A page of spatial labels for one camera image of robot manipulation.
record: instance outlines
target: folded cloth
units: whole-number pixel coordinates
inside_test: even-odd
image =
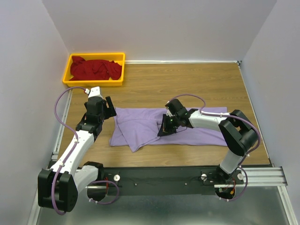
[[[71,81],[118,80],[121,77],[122,66],[114,61],[85,60],[80,56],[72,56],[73,63],[70,73]]]
[[[147,144],[185,144],[227,146],[221,132],[205,128],[179,127],[177,133],[158,137],[163,114],[166,109],[122,109],[116,108],[115,129],[110,146],[129,145],[132,152]],[[205,108],[210,113],[226,113],[226,107]]]

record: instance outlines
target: gray floor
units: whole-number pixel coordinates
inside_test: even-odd
[[[42,208],[39,225],[287,225],[277,187],[249,187],[234,202],[216,196],[121,196],[111,205],[88,202],[81,192],[72,212]]]

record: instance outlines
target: screw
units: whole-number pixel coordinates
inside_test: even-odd
[[[206,181],[207,180],[207,175],[203,173],[201,175],[201,180]]]
[[[114,181],[119,181],[120,180],[120,176],[118,174],[114,175],[113,180]]]
[[[243,180],[243,179],[244,179],[244,175],[241,174],[241,173],[239,173],[239,174],[238,174],[238,179],[239,179],[239,180]]]

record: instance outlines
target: red cloth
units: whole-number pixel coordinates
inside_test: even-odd
[[[114,61],[85,60],[80,56],[72,56],[71,81],[118,80],[121,77],[122,66]]]

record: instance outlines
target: black wire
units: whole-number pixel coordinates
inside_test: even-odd
[[[187,129],[188,129],[188,128],[186,127],[186,129],[185,129],[185,130],[187,130]],[[185,130],[178,131],[178,132],[176,132],[176,134],[177,134],[177,133],[180,133],[180,132],[182,132],[182,131],[185,131]]]

